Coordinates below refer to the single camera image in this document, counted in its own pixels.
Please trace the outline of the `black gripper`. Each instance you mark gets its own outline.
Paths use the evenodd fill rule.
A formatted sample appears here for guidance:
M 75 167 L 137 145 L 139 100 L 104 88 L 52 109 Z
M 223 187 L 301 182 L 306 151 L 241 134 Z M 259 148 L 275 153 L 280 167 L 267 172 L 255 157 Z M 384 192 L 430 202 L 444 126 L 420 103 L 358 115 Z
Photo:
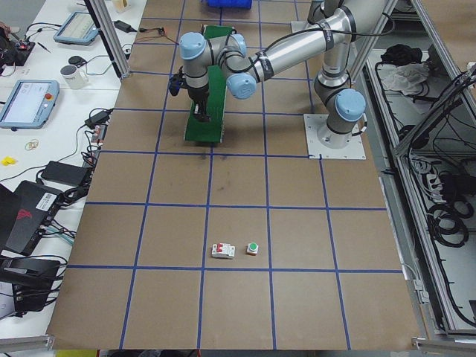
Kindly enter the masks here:
M 196 120 L 200 123 L 209 123 L 210 115 L 207 113 L 208 84 L 199 88 L 188 85 L 187 93 L 193 101 L 193 115 L 196 115 Z

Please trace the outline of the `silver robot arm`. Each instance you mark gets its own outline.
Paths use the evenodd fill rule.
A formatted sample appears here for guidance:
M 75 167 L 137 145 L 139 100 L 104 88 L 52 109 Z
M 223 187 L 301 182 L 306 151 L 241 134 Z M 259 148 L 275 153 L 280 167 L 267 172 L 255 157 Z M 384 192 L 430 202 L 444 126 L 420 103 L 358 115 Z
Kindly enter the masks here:
M 312 0 L 307 16 L 307 24 L 312 26 L 323 19 L 327 19 L 334 14 L 337 7 L 338 1 L 335 0 Z
M 385 1 L 315 1 L 305 29 L 274 40 L 252 57 L 247 56 L 245 39 L 238 33 L 212 39 L 186 33 L 179 40 L 183 66 L 170 78 L 169 92 L 176 96 L 186 89 L 198 106 L 198 119 L 204 121 L 210 117 L 206 109 L 210 66 L 218 65 L 229 92 L 244 100 L 255 93 L 258 83 L 323 54 L 314 87 L 329 115 L 317 131 L 318 139 L 331 149 L 344 148 L 366 109 L 363 95 L 350 88 L 350 46 L 359 37 L 382 35 L 375 27 L 385 5 Z

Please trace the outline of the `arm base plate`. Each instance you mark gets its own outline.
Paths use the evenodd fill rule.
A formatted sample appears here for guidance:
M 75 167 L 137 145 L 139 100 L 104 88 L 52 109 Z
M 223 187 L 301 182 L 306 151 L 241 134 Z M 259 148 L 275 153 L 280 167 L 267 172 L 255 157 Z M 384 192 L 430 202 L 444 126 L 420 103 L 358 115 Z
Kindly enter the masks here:
M 351 133 L 336 134 L 327 127 L 328 115 L 304 114 L 308 157 L 311 159 L 365 160 L 358 124 Z
M 291 21 L 291 32 L 297 33 L 298 31 L 306 30 L 308 28 L 307 21 Z

